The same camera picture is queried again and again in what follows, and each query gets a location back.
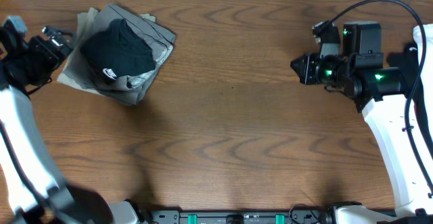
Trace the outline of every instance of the nike logo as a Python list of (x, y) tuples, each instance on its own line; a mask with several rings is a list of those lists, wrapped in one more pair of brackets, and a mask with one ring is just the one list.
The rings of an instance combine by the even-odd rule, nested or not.
[(113, 72), (113, 70), (111, 68), (104, 68), (102, 70), (102, 72), (107, 75), (108, 78), (112, 79), (112, 80), (116, 80), (116, 74)]

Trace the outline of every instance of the folded cloth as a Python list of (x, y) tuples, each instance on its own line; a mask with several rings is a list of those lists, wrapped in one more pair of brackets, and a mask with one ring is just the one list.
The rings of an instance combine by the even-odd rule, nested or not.
[(156, 68), (152, 49), (124, 19), (111, 21), (107, 30), (87, 39), (81, 53), (96, 76), (107, 83), (115, 81), (118, 76), (137, 76)]
[(78, 15), (76, 46), (80, 47), (92, 35), (106, 30), (111, 21), (125, 19), (131, 30), (152, 49), (155, 70), (137, 76), (117, 76), (113, 83), (107, 84), (97, 79), (91, 72), (86, 57), (82, 55), (80, 49), (75, 49), (68, 58), (58, 81), (76, 89), (113, 97), (126, 105), (138, 104), (155, 79), (159, 68), (173, 50), (176, 38), (171, 31), (147, 20), (154, 17), (147, 15), (143, 17), (130, 14), (114, 4), (107, 5), (100, 13), (91, 8), (88, 14)]

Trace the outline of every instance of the wood grain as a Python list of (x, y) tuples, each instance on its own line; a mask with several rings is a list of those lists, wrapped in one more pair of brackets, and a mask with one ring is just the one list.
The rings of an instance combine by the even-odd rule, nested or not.
[[(39, 130), (65, 176), (108, 202), (193, 209), (287, 209), (356, 200), (392, 208), (375, 139), (355, 105), (298, 82), (290, 61), (317, 51), (311, 26), (361, 0), (3, 0), (29, 36), (117, 2), (177, 35), (145, 99), (124, 107), (53, 83), (32, 95)], [(425, 23), (433, 0), (403, 0)], [(390, 3), (347, 13), (376, 20), (384, 52), (411, 41)], [(0, 177), (0, 222), (11, 217)]]

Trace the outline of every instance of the green indicator light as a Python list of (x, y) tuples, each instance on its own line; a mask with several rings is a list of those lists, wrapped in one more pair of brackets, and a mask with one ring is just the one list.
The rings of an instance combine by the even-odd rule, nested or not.
[(381, 80), (384, 76), (380, 74), (375, 74), (374, 77), (376, 77), (376, 80)]

